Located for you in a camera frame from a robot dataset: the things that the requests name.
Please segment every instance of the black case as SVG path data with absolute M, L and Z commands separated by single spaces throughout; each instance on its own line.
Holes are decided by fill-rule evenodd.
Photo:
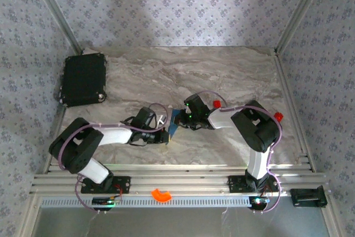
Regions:
M 106 63 L 101 53 L 66 58 L 59 102 L 74 107 L 105 101 Z

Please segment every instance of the orange object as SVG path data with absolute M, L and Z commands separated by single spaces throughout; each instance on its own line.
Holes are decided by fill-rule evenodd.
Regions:
M 275 119 L 278 121 L 278 122 L 281 122 L 282 119 L 283 119 L 283 115 L 282 113 L 280 112 L 276 112 L 275 115 L 274 115 Z
M 214 108 L 220 108 L 222 106 L 221 102 L 219 100 L 214 100 L 213 101 L 213 107 Z
M 156 201 L 161 203 L 169 202 L 172 199 L 172 196 L 168 191 L 166 191 L 165 193 L 161 193 L 159 189 L 155 189 L 150 193 Z

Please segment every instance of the perforated metal strip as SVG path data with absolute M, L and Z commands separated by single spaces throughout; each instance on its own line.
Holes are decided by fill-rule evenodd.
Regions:
M 91 198 L 83 198 L 91 206 Z M 250 207 L 248 196 L 176 196 L 167 203 L 155 201 L 152 197 L 126 196 L 118 201 L 116 208 L 226 208 Z M 44 197 L 42 208 L 78 208 L 82 207 L 74 197 Z

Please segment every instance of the floral wallpaper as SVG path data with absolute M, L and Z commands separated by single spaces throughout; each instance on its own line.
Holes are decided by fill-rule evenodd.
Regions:
M 355 1 L 314 0 L 282 55 L 317 169 L 355 236 Z
M 48 155 L 59 73 L 73 52 L 43 0 L 0 5 L 0 236 L 14 236 Z
M 57 0 L 83 47 L 275 47 L 298 1 Z

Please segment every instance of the marble surface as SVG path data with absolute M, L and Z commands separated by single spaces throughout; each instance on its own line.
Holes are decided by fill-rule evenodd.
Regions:
M 94 53 L 86 49 L 85 53 Z M 256 99 L 271 113 L 284 114 L 283 138 L 273 162 L 295 162 L 290 117 L 283 101 L 273 56 L 245 47 L 135 48 L 126 53 L 110 49 L 104 103 L 68 108 L 62 129 L 75 118 L 114 123 L 135 115 L 142 106 L 159 102 L 182 108 L 183 100 L 204 89 L 225 97 L 229 106 Z M 203 94 L 211 106 L 214 95 Z M 237 129 L 192 130 L 179 128 L 168 145 L 133 147 L 127 144 L 100 146 L 94 158 L 104 164 L 227 164 L 245 166 L 250 148 Z

